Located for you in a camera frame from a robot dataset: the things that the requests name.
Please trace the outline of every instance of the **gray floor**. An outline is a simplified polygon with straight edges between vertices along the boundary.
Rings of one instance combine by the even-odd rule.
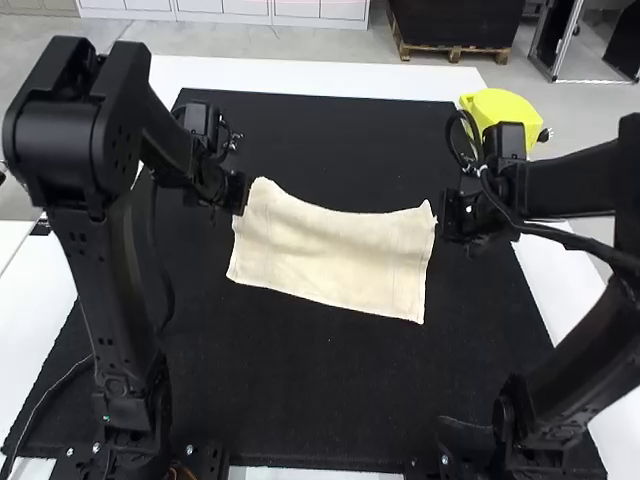
[[[640,110],[640,87],[547,83],[527,60],[533,30],[532,25],[521,26],[507,66],[497,66],[482,55],[463,56],[461,65],[477,67],[491,87],[506,88],[526,97],[546,124],[554,128],[555,137],[550,143],[537,146],[534,158],[560,155],[615,137],[618,119],[634,109]],[[0,112],[6,109],[55,34],[86,36],[101,51],[123,39],[144,42],[154,54],[165,55],[400,63],[380,0],[372,4],[371,24],[365,32],[0,15]],[[603,48],[602,39],[583,26],[581,35],[571,44],[561,76],[616,78],[599,59]],[[448,65],[446,58],[437,54],[416,56],[411,63]],[[0,219],[34,215],[24,207],[24,198],[15,200],[16,189],[19,187],[14,185],[10,194],[9,188],[0,189]],[[609,241],[612,237],[609,220],[579,221],[575,228]]]

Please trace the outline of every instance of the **yellow object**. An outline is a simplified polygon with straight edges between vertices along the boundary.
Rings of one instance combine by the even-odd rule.
[[[533,105],[513,92],[500,88],[487,88],[477,93],[462,95],[460,106],[471,113],[480,135],[485,128],[499,122],[520,122],[524,124],[527,153],[538,141],[542,130],[542,117]]]

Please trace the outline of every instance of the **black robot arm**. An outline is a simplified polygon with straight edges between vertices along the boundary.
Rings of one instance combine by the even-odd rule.
[[[210,105],[167,111],[149,86],[150,60],[142,44],[100,56],[86,39],[55,37],[3,124],[9,168],[60,239],[93,345],[96,442],[114,455],[77,478],[116,467],[126,474],[114,478],[163,478],[170,466],[170,383],[144,295],[153,244],[134,228],[154,197],[131,201],[139,160],[189,205],[241,215],[248,191],[220,166],[238,136]]]
[[[492,428],[441,419],[442,476],[605,478],[572,470],[565,452],[596,415],[640,385],[640,114],[621,119],[616,140],[552,160],[526,160],[521,124],[489,127],[476,145],[481,152],[460,187],[444,193],[441,237],[477,253],[473,247],[497,236],[539,235],[598,256],[614,274],[544,363],[509,377]],[[615,215],[613,248],[525,221],[586,215]]]

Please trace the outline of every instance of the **cream towel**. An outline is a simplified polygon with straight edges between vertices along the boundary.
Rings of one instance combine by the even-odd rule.
[[[424,322],[436,220],[425,200],[391,213],[344,213],[305,203],[257,178],[227,277],[336,307]]]

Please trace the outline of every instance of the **black rubber mat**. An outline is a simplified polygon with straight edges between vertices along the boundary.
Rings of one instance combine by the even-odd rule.
[[[337,210],[437,208],[458,174],[444,141],[450,103],[183,91],[212,100],[245,134],[235,168]],[[176,439],[216,437],[243,464],[398,470],[435,459],[434,420],[489,423],[512,371],[551,350],[510,245],[477,260],[437,241],[425,324],[376,317],[229,281],[230,217],[161,191],[158,239],[177,306],[165,330]],[[79,309],[45,362],[4,451],[42,392],[89,352]],[[71,384],[22,453],[91,441],[91,375]],[[598,465],[594,447],[581,466]]]

